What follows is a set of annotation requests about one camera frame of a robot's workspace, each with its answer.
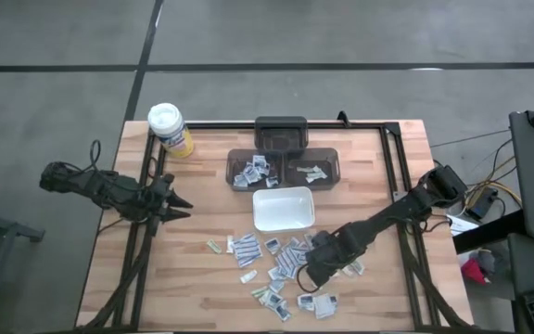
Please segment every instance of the white plastic container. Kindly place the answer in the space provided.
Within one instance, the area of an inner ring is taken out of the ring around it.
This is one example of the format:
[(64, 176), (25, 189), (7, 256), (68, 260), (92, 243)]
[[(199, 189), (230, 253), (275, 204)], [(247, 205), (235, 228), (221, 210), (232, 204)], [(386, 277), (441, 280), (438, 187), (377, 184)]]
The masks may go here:
[(147, 122), (162, 146), (174, 158), (185, 158), (193, 152), (193, 139), (183, 115), (174, 105), (160, 103), (147, 114)]
[(314, 224), (314, 202), (305, 186), (257, 190), (252, 195), (255, 227), (263, 233), (296, 231)]

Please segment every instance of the white bowl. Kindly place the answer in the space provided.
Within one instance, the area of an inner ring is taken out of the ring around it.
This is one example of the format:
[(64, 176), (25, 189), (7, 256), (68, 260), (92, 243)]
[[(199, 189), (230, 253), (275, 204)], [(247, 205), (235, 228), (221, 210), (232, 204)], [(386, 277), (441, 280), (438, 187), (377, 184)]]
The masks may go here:
[(252, 195), (255, 227), (264, 233), (296, 231), (314, 224), (314, 202), (305, 186), (257, 190)]

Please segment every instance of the wooden table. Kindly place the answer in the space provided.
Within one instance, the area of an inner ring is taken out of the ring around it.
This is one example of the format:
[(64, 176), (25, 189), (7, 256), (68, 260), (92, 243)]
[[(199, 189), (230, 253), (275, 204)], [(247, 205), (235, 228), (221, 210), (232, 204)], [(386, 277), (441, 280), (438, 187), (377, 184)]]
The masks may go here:
[[(422, 121), (400, 121), (403, 144), (413, 182), (434, 167)], [(137, 178), (140, 173), (147, 123), (127, 122), (121, 137), (115, 170)], [(206, 245), (212, 238), (223, 250), (226, 236), (239, 238), (254, 230), (252, 193), (234, 192), (224, 180), (226, 156), (231, 148), (254, 148), (249, 130), (194, 130), (195, 152), (185, 160), (168, 159), (165, 172), (176, 176), (179, 196), (195, 205), (192, 217), (162, 225), (153, 240), (147, 272), (141, 330), (388, 330), (412, 329), (397, 229), (379, 234), (360, 258), (363, 276), (332, 278), (323, 291), (338, 295), (337, 313), (324, 320), (300, 311), (302, 293), (288, 280), (281, 294), (292, 318), (282, 323), (276, 314), (250, 296), (265, 286), (274, 257), (265, 255), (239, 269), (232, 254), (215, 254)], [(341, 181), (329, 191), (313, 192), (316, 222), (310, 231), (332, 231), (346, 222), (362, 220), (391, 203), (380, 134), (371, 130), (311, 130), (310, 148), (335, 148)], [(401, 175), (395, 161), (395, 174)], [(101, 226), (118, 218), (105, 212)], [(128, 236), (128, 224), (116, 225), (98, 237), (77, 325), (87, 323), (117, 287)], [(267, 237), (257, 235), (264, 241)], [(280, 240), (303, 233), (277, 235)], [(465, 321), (472, 323), (464, 283), (447, 225), (425, 234), (432, 278), (441, 294)], [(259, 274), (243, 285), (239, 277), (256, 269)], [(418, 289), (426, 314), (424, 293)], [(128, 295), (128, 322), (133, 292)]]

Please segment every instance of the concrete floor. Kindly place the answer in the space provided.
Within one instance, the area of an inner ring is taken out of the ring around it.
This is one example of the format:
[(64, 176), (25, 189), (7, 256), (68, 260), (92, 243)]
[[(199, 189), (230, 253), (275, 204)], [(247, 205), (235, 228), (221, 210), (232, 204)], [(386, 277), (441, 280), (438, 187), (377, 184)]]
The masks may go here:
[[(132, 64), (154, 0), (0, 0), (0, 65)], [(149, 62), (534, 62), (534, 0), (165, 0)], [(132, 72), (0, 73), (0, 215), (46, 229), (24, 240), (0, 289), (0, 333), (70, 328), (101, 214), (38, 187), (55, 160), (111, 168)], [(475, 182), (534, 109), (534, 70), (148, 73), (136, 120), (171, 101), (188, 120), (298, 114), (424, 119), (434, 157)], [(511, 154), (504, 151), (503, 159)], [(504, 183), (517, 188), (515, 175)], [(504, 197), (508, 210), (515, 206)], [(509, 302), (469, 290), (476, 323), (512, 329)]]

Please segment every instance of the red object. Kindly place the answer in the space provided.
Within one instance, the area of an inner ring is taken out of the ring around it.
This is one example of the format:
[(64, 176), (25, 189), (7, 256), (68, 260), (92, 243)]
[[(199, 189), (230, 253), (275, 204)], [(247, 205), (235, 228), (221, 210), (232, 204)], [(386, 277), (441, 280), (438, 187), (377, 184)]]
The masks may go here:
[(469, 259), (469, 261), (463, 264), (461, 272), (465, 277), (469, 277), (479, 284), (486, 284), (486, 280), (483, 277), (483, 274), (481, 274), (481, 268), (476, 259)]

